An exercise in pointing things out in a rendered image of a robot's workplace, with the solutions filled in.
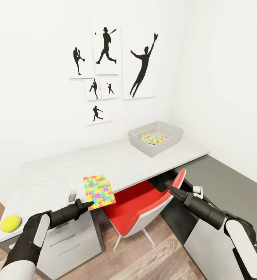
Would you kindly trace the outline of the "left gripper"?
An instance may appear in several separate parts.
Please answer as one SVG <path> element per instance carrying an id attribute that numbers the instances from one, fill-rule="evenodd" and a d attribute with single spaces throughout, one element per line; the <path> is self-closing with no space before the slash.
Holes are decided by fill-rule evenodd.
<path id="1" fill-rule="evenodd" d="M 86 211 L 88 211 L 88 207 L 94 204 L 94 201 L 87 202 L 87 203 L 81 203 L 80 198 L 75 200 L 75 203 L 69 206 L 66 206 L 62 209 L 62 215 L 63 215 L 63 223 L 66 223 L 72 219 L 78 220 L 79 216 Z"/>

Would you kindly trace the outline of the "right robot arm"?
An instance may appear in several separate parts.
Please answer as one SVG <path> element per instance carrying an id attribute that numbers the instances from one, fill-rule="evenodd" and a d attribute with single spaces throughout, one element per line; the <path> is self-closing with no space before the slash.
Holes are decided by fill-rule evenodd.
<path id="1" fill-rule="evenodd" d="M 224 233 L 233 242 L 233 253 L 244 280 L 257 280 L 257 246 L 255 246 L 256 233 L 253 225 L 230 212 L 219 211 L 203 201 L 202 187 L 193 186 L 192 192 L 185 192 L 168 184 L 166 187 L 185 209 L 217 230 L 222 227 L 225 216 L 229 217 L 224 225 Z"/>

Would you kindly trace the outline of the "jigsaw puzzle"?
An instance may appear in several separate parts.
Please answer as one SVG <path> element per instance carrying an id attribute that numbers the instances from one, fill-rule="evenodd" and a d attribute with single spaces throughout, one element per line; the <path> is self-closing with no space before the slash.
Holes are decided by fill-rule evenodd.
<path id="1" fill-rule="evenodd" d="M 147 134 L 143 134 L 141 140 L 144 140 L 145 142 L 147 142 L 149 145 L 156 145 L 159 142 L 163 141 L 164 136 L 162 135 L 147 135 Z"/>
<path id="2" fill-rule="evenodd" d="M 87 202 L 94 201 L 88 210 L 116 203 L 109 180 L 102 181 L 104 175 L 83 177 Z"/>

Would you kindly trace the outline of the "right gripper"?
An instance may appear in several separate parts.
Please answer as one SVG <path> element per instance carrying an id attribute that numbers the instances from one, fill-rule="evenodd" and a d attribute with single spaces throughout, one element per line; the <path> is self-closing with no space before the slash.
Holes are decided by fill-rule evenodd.
<path id="1" fill-rule="evenodd" d="M 169 193 L 179 200 L 185 209 L 206 222 L 212 209 L 210 204 L 194 196 L 192 192 L 185 192 L 168 184 L 166 187 L 169 189 Z"/>

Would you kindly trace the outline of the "tennis ball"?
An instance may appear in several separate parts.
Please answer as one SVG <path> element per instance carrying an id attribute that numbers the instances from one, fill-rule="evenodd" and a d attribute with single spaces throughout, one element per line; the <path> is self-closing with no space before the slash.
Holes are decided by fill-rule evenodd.
<path id="1" fill-rule="evenodd" d="M 12 232 L 21 223 L 21 219 L 18 215 L 10 215 L 2 221 L 0 229 L 5 233 Z"/>

